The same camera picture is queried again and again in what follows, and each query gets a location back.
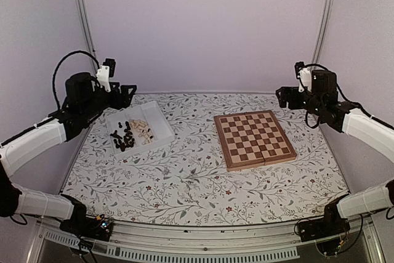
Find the white plastic compartment tray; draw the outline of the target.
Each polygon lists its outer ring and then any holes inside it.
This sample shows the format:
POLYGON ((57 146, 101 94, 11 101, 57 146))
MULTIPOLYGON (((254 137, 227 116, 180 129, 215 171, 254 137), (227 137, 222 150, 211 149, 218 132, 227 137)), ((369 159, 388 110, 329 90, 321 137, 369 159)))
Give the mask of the white plastic compartment tray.
POLYGON ((175 140, 175 133, 155 101, 105 116, 117 159, 158 148, 175 140))

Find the wooden chess board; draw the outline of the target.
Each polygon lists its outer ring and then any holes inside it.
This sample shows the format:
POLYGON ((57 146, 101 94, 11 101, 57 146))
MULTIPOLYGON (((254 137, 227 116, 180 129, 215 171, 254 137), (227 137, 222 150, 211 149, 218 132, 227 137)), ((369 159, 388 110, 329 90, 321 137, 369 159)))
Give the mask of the wooden chess board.
POLYGON ((271 110, 214 117, 227 171, 294 161, 297 153, 271 110))

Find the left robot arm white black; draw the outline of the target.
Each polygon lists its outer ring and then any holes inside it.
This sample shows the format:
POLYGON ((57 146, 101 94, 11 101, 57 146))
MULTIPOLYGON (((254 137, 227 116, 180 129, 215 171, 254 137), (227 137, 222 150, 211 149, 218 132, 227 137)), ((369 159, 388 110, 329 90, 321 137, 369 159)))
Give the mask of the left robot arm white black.
POLYGON ((43 152, 74 139, 107 108, 128 107, 137 86, 111 83, 109 78, 88 72, 72 75, 65 81, 66 97, 58 110, 1 143, 1 217, 54 217, 66 220, 79 235, 91 230, 90 219, 80 212, 85 210, 80 202, 27 189, 12 183, 10 177, 43 152))

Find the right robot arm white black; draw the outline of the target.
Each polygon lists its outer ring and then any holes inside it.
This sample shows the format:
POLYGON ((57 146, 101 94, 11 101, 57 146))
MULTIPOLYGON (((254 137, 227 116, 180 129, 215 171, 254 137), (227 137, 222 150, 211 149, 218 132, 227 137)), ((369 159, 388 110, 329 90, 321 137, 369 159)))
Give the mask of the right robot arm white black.
MULTIPOLYGON (((299 81, 296 87, 283 86, 275 95, 282 108, 305 110, 317 117, 314 127, 327 124, 333 130, 354 137, 389 160, 393 160, 393 128, 370 115, 360 103, 348 99, 339 101, 343 94, 334 72, 315 65, 295 66, 299 81)), ((379 212, 393 208, 393 180, 369 187, 355 194, 340 197, 324 210, 326 217, 318 223, 324 236, 331 236, 341 228, 342 219, 355 215, 379 212)))

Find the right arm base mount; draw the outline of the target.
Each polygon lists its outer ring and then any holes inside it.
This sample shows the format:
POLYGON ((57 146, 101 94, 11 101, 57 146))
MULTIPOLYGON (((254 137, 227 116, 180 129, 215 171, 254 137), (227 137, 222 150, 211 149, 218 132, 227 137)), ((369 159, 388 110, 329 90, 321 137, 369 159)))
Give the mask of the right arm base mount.
POLYGON ((294 233, 300 237, 301 242, 319 240, 334 235, 344 235, 332 242, 321 242, 317 244, 318 251, 324 256, 336 256, 340 253, 348 233, 350 224, 348 220, 341 218, 336 199, 324 207, 323 216, 319 219, 303 218, 294 226, 294 233))

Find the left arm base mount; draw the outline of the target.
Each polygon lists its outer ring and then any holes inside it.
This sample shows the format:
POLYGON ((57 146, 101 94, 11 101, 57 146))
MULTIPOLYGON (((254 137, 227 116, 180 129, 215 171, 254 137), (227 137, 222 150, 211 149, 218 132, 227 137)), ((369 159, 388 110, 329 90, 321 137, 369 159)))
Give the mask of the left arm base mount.
POLYGON ((59 229, 61 231, 71 233, 76 237, 92 238, 100 241, 109 241, 113 225, 110 218, 106 218, 103 214, 96 217, 87 216, 86 206, 69 195, 61 194, 74 206, 71 217, 63 220, 60 223, 59 229))

